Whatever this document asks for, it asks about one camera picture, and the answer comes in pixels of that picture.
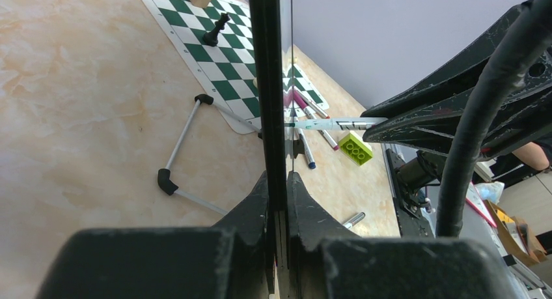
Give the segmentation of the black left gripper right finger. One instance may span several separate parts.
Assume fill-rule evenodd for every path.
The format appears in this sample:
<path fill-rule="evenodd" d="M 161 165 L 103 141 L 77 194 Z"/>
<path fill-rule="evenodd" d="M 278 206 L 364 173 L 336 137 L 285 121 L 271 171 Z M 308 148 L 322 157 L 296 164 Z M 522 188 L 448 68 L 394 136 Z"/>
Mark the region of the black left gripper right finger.
<path fill-rule="evenodd" d="M 457 238 L 362 238 L 288 174 L 289 298 L 523 298 L 490 249 Z"/>

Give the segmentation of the blue capped marker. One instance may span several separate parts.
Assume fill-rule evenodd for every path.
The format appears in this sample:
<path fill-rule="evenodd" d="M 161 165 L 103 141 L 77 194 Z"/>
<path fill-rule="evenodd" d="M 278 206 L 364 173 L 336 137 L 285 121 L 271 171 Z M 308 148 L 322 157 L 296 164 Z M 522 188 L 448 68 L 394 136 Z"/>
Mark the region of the blue capped marker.
<path fill-rule="evenodd" d="M 309 169 L 315 169 L 316 168 L 316 162 L 315 162 L 314 156 L 311 152 L 311 148 L 308 144 L 307 138 L 306 138 L 303 130 L 301 128 L 296 128 L 296 132 L 297 132 L 300 140 L 303 143 L 304 153 L 305 153 L 305 156 L 307 158 L 307 165 L 308 165 Z"/>

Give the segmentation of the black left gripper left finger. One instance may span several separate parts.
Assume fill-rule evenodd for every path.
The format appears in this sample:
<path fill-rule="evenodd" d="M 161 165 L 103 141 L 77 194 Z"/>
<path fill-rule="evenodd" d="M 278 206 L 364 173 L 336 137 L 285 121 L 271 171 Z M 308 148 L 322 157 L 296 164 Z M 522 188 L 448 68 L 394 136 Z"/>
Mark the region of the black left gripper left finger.
<path fill-rule="evenodd" d="M 209 227 L 85 229 L 57 254 L 39 298 L 268 298 L 268 179 Z"/>

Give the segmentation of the white whiteboard black frame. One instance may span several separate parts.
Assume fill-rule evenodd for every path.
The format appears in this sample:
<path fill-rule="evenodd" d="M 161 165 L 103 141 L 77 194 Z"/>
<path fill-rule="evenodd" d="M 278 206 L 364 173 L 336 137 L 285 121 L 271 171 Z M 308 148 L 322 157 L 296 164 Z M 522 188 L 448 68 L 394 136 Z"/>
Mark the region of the white whiteboard black frame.
<path fill-rule="evenodd" d="M 292 0 L 249 0 L 270 207 L 286 208 Z"/>

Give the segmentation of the lime green toy brick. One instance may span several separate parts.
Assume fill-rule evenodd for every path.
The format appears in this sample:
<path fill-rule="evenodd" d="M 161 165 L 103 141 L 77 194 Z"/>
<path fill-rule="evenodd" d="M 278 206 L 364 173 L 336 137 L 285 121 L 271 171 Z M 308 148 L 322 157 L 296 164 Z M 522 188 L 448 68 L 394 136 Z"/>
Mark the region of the lime green toy brick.
<path fill-rule="evenodd" d="M 354 131 L 344 134 L 338 141 L 339 149 L 358 166 L 373 158 L 372 147 Z"/>

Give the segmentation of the black capped marker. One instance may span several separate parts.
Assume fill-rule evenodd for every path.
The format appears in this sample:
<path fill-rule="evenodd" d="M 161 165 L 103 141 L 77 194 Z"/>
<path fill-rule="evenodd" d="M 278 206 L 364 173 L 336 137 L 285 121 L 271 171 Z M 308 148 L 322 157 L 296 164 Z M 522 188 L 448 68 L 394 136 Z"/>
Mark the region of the black capped marker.
<path fill-rule="evenodd" d="M 342 225 L 347 229 L 351 229 L 353 226 L 362 221 L 365 216 L 366 214 L 364 212 L 359 212 L 356 215 L 352 216 L 349 220 L 345 221 Z"/>

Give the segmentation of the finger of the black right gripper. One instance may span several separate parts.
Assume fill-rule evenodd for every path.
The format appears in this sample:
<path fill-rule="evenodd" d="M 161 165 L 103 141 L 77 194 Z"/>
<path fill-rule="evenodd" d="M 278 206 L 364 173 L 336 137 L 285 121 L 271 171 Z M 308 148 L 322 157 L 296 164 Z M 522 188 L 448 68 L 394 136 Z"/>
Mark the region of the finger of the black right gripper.
<path fill-rule="evenodd" d="M 371 143 L 395 143 L 447 156 L 471 91 L 423 105 L 368 129 L 363 139 Z M 479 157 L 488 160 L 551 131 L 551 87 L 527 96 L 513 94 L 498 110 L 482 144 Z"/>
<path fill-rule="evenodd" d="M 551 117 L 551 0 L 510 8 L 441 68 L 363 116 L 460 114 L 477 85 L 503 96 L 500 121 Z"/>

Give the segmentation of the black chess piece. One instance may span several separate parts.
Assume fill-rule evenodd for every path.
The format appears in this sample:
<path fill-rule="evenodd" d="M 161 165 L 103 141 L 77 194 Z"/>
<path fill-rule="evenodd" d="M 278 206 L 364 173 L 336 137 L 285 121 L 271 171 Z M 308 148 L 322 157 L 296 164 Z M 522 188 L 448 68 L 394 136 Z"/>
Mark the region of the black chess piece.
<path fill-rule="evenodd" d="M 229 20 L 230 17 L 226 12 L 221 13 L 220 18 L 215 22 L 214 28 L 211 31 L 204 33 L 202 37 L 203 42 L 211 47 L 217 46 L 219 43 L 218 36 L 225 28 L 225 25 Z"/>

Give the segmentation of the red capped marker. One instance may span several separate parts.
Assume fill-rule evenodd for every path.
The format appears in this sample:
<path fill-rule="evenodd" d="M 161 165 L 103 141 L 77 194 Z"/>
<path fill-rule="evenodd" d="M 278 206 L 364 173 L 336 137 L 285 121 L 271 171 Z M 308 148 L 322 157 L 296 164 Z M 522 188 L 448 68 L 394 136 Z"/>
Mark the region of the red capped marker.
<path fill-rule="evenodd" d="M 321 116 L 325 119 L 330 118 L 330 116 L 320 106 L 318 106 L 311 99 L 308 99 L 301 91 L 296 91 L 296 93 L 298 94 L 299 97 L 301 97 L 301 99 L 303 101 L 305 101 L 308 104 L 309 107 L 313 108 L 313 110 L 315 110 L 315 112 L 317 112 L 317 114 L 319 114 L 319 116 Z"/>

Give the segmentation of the black whiteboard foot right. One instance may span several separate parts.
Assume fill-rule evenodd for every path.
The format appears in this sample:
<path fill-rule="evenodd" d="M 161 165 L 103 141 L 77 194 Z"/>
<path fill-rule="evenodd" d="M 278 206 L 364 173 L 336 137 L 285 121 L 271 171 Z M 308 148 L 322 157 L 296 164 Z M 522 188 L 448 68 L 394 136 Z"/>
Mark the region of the black whiteboard foot right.
<path fill-rule="evenodd" d="M 302 138 L 294 138 L 292 146 L 294 159 L 296 159 L 300 154 L 305 154 L 305 146 Z"/>

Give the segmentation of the green white chess mat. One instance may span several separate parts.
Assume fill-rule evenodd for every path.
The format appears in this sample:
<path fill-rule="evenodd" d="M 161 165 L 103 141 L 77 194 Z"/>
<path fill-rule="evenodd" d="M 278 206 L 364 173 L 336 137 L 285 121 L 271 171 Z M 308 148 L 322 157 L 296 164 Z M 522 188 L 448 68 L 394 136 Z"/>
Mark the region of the green white chess mat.
<path fill-rule="evenodd" d="M 239 116 L 261 127 L 253 31 L 249 5 L 211 0 L 206 8 L 190 0 L 141 0 L 172 42 L 204 92 Z M 230 20 L 211 47 L 203 42 L 221 13 Z"/>

